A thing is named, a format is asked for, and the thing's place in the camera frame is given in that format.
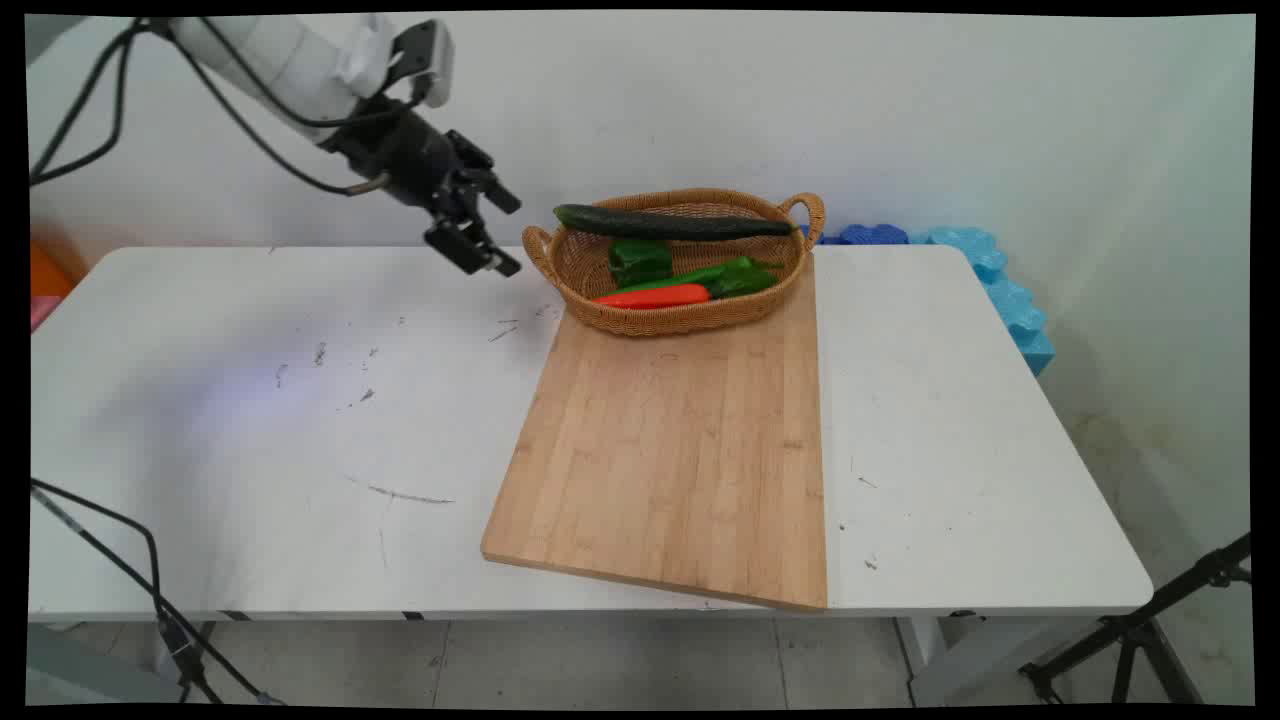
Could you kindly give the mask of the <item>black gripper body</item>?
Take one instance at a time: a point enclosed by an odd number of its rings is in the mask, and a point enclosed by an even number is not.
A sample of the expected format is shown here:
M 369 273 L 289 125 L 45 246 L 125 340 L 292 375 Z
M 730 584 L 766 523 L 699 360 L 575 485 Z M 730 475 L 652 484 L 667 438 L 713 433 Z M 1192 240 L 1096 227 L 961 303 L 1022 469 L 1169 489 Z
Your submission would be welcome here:
M 475 190 L 454 177 L 457 158 L 445 132 L 428 123 L 407 102 L 372 97 L 358 102 L 351 123 L 335 129 L 320 149 L 344 158 L 349 169 L 411 208 L 431 214 L 467 217 Z

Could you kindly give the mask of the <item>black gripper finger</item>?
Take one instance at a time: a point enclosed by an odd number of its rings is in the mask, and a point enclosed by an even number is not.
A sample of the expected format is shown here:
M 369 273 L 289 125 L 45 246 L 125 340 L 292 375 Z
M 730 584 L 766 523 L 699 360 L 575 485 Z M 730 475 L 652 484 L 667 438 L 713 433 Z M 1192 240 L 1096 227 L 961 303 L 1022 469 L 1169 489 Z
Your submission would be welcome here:
M 512 277 L 522 269 L 518 260 L 493 241 L 484 219 L 476 214 L 462 218 L 433 214 L 424 243 L 467 275 L 486 270 Z
M 521 209 L 521 201 L 500 182 L 489 152 L 457 129 L 447 131 L 445 140 L 457 158 L 454 177 L 463 187 L 477 191 L 508 215 Z

